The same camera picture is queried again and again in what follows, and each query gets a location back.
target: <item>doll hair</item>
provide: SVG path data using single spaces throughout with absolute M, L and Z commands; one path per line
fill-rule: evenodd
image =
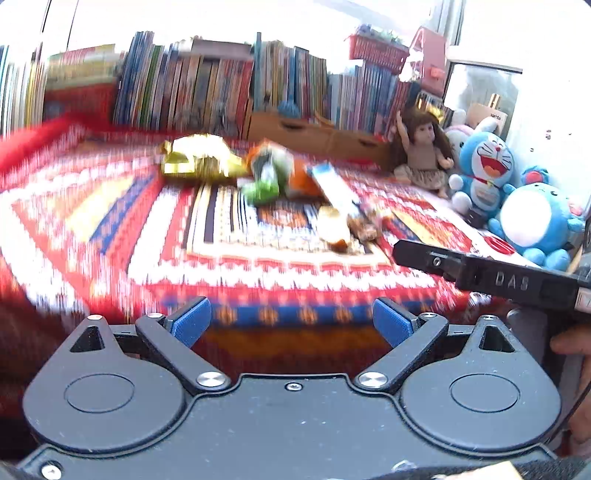
M 433 146 L 441 150 L 441 153 L 446 158 L 453 158 L 452 146 L 446 137 L 446 134 L 439 127 L 439 122 L 435 115 L 430 112 L 424 112 L 415 107 L 409 108 L 401 113 L 402 123 L 406 126 L 408 132 L 408 138 L 411 143 L 414 143 L 414 134 L 417 128 L 421 125 L 432 124 L 433 132 L 435 133 L 435 140 Z M 407 155 L 402 147 L 402 139 L 398 131 L 394 135 L 392 140 L 392 153 L 394 156 L 394 167 L 405 164 L 407 162 Z

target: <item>bed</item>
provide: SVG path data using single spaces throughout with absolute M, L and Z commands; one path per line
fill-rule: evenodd
M 446 202 L 361 161 L 334 164 L 355 193 L 387 202 L 395 217 L 377 244 L 335 254 L 317 236 L 318 202 L 254 208 L 234 187 L 166 185 L 163 139 L 70 116 L 0 142 L 0 365 L 9 379 L 0 416 L 19 415 L 26 383 L 89 313 L 129 323 L 205 295 L 213 327 L 195 349 L 232 377 L 355 374 L 388 350 L 371 327 L 377 297 L 460 322 L 494 306 L 395 265 L 397 239 L 521 261 Z M 238 154 L 249 147 L 229 144 Z

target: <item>finger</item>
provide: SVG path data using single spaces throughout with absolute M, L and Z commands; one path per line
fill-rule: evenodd
M 591 325 L 576 325 L 553 337 L 550 348 L 559 355 L 591 355 Z
M 581 369 L 577 396 L 587 387 L 589 381 L 591 381 L 591 359 L 586 358 Z M 591 396 L 585 397 L 579 408 L 573 413 L 569 420 L 569 427 L 577 442 L 583 443 L 591 438 Z

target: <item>blue plush toy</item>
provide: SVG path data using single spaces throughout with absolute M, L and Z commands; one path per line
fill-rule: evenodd
M 512 189 L 499 218 L 489 220 L 488 229 L 531 262 L 565 271 L 570 257 L 564 244 L 569 232 L 584 231 L 583 220 L 571 212 L 568 198 L 546 183 Z
M 490 132 L 476 132 L 460 150 L 460 174 L 449 177 L 455 211 L 466 215 L 475 210 L 489 219 L 501 207 L 502 200 L 514 189 L 506 184 L 513 172 L 513 155 L 505 143 Z

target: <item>white wall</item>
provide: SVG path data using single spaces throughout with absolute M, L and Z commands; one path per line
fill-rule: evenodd
M 517 172 L 541 165 L 583 207 L 591 200 L 591 7 L 537 0 L 507 143 Z

